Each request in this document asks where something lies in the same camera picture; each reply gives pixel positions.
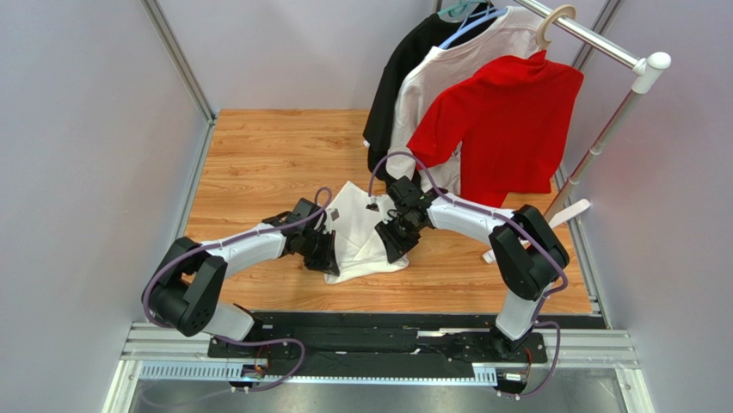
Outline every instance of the clothes hanger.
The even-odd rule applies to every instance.
[[[462,36],[462,35],[466,34],[467,32],[469,32],[471,29],[475,28],[476,26],[479,26],[481,24],[484,24],[484,23],[488,22],[489,20],[493,19],[494,17],[498,17],[500,15],[506,15],[507,12],[509,11],[509,9],[506,9],[506,8],[505,9],[500,9],[500,10],[496,10],[496,9],[491,9],[491,10],[493,10],[493,11],[490,12],[487,9],[485,12],[482,12],[482,13],[486,13],[486,15],[484,17],[481,17],[480,19],[477,19],[477,20],[471,22],[471,24],[465,26],[464,28],[459,29],[458,32],[456,32],[453,36],[449,37],[446,41],[442,42],[440,44],[440,46],[438,46],[438,47],[441,48],[441,49],[443,49],[443,50],[446,50],[448,47],[451,46],[451,43],[453,43],[460,36]]]
[[[458,30],[456,30],[456,33],[459,32],[459,31],[461,31],[465,27],[465,24],[469,21],[469,19],[471,19],[473,17],[479,17],[481,15],[488,15],[489,13],[491,13],[493,11],[496,11],[496,7],[494,7],[494,6],[488,7],[486,10],[481,10],[481,11],[474,10],[474,13],[473,14],[467,15],[463,19],[463,22],[460,23],[460,27],[459,27]]]
[[[468,6],[471,4],[480,4],[480,3],[488,3],[486,0],[481,1],[468,1],[468,0],[460,0],[458,4],[446,7],[443,10],[438,12],[438,15],[444,15],[445,13],[448,13],[451,17],[458,17],[459,15],[462,15],[465,13],[466,10],[468,10]]]
[[[545,37],[545,33],[547,32],[547,28],[550,27],[554,21],[563,16],[567,16],[570,19],[575,20],[576,15],[576,7],[572,4],[564,4],[557,9],[554,9],[549,15],[547,15],[547,17],[545,17],[542,23],[539,24],[539,28],[537,29],[537,46],[543,50],[546,50],[547,47],[550,46],[551,41]]]

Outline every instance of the wooden hanger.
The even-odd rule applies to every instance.
[[[541,49],[545,50],[547,47],[550,46],[551,41],[549,41],[545,37],[545,33],[547,32],[547,28],[550,27],[550,25],[563,16],[568,16],[569,18],[575,20],[577,15],[576,7],[572,4],[564,4],[557,9],[554,9],[545,19],[542,21],[542,23],[539,25],[539,29],[537,29],[537,46],[539,46]]]

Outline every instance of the white wall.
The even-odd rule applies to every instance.
[[[100,411],[205,124],[138,1],[0,3],[0,411]]]
[[[733,87],[725,0],[625,2],[608,34],[672,66],[576,193],[614,326],[629,329],[659,412],[730,411]],[[572,169],[634,76],[595,55],[576,104]]]
[[[215,110],[370,108],[395,46],[434,7],[434,0],[160,3]],[[576,0],[578,20],[592,25],[603,4]],[[548,36],[557,39],[551,58],[571,63],[580,42],[554,30]]]

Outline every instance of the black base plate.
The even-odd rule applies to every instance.
[[[305,345],[306,356],[298,375],[316,377],[470,378],[473,377],[473,362],[526,365],[525,348],[529,348],[533,363],[547,362],[540,333],[532,333],[507,359],[487,348],[488,334],[466,332],[418,337],[417,330],[405,328],[275,326],[253,331],[246,340],[299,339]],[[208,356],[246,358],[254,357],[258,351],[259,348],[212,340]],[[261,357],[268,357],[268,373],[284,374],[297,362],[299,351],[292,344],[272,345]]]

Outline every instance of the white cloth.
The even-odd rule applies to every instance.
[[[491,60],[505,55],[523,59],[535,54],[537,29],[542,19],[523,7],[507,7],[505,15],[483,33],[447,50],[433,47],[428,56],[403,80],[395,102],[395,120],[392,126],[389,152],[407,151],[407,144],[420,120],[436,97],[454,84],[463,82]],[[412,179],[415,161],[408,157],[387,159],[387,172],[397,179]],[[429,169],[439,187],[460,194],[460,151],[444,164]],[[422,175],[422,189],[430,189],[430,182]]]
[[[374,226],[382,220],[378,211],[367,209],[369,197],[352,182],[346,182],[326,209],[326,229],[336,230],[336,262],[339,276],[325,274],[326,284],[337,284],[376,273],[393,273],[410,264],[407,256],[390,264],[382,239]]]

